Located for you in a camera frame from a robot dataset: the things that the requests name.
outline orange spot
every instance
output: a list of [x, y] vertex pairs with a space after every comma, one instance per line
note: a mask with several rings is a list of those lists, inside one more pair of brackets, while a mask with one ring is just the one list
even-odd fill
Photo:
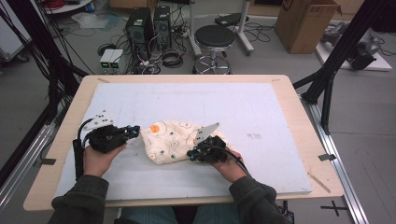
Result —
[[160, 126], [155, 125], [155, 124], [151, 125], [149, 128], [151, 129], [151, 131], [152, 131], [153, 133], [157, 133], [157, 132], [160, 131]]

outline hand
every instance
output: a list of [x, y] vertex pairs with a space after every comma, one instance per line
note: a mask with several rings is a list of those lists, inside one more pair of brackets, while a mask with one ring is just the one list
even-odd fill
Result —
[[84, 175], [102, 175], [110, 168], [111, 162], [125, 149], [126, 144], [117, 147], [107, 153], [94, 150], [91, 146], [85, 148]]
[[[236, 157], [240, 158], [243, 161], [241, 154], [230, 150]], [[227, 161], [225, 162], [215, 162], [212, 163], [212, 166], [215, 167], [221, 175], [231, 183], [234, 183], [238, 179], [247, 176], [245, 171], [239, 166], [239, 164], [230, 156], [227, 155]]]

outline cardboard box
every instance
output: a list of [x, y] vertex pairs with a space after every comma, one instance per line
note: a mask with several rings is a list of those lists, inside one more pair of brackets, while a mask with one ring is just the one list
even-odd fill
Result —
[[109, 0], [110, 7], [115, 9], [121, 9], [128, 11], [128, 9], [134, 7], [149, 7], [150, 11], [153, 12], [157, 6], [158, 0]]
[[284, 0], [276, 34], [289, 53], [313, 53], [339, 8], [333, 0]]

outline black metal pole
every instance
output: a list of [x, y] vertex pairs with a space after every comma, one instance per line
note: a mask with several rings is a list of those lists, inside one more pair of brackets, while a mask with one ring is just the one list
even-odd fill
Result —
[[365, 0], [323, 66], [313, 75], [293, 84], [294, 88], [297, 89], [312, 82], [308, 90], [302, 94], [303, 100], [309, 104], [316, 104], [319, 96], [326, 90], [327, 94], [323, 101], [321, 119], [321, 125], [325, 129], [326, 134], [330, 133], [328, 123], [332, 100], [332, 84], [335, 75], [371, 24], [383, 11], [387, 2], [388, 0]]

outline table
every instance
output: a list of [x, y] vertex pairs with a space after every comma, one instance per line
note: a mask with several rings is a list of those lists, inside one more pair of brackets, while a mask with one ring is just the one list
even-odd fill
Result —
[[[85, 77], [78, 89], [73, 103], [64, 118], [64, 122], [55, 137], [47, 158], [56, 159], [54, 165], [44, 165], [33, 184], [23, 207], [28, 211], [50, 210], [50, 202], [57, 189], [64, 160], [76, 137], [77, 129], [91, 102], [91, 98], [99, 83], [270, 83], [276, 93], [277, 100], [284, 113], [294, 143], [299, 151], [303, 166], [308, 173], [312, 186], [311, 193], [281, 195], [279, 200], [339, 197], [344, 191], [329, 161], [321, 161], [318, 156], [324, 149], [306, 115], [304, 108], [292, 87], [290, 80], [281, 75], [239, 75], [239, 76], [195, 76], [195, 75], [164, 75], [164, 76], [89, 76]], [[198, 204], [225, 203], [230, 198], [187, 198], [148, 201], [112, 201], [106, 206], [138, 206], [153, 204]]]

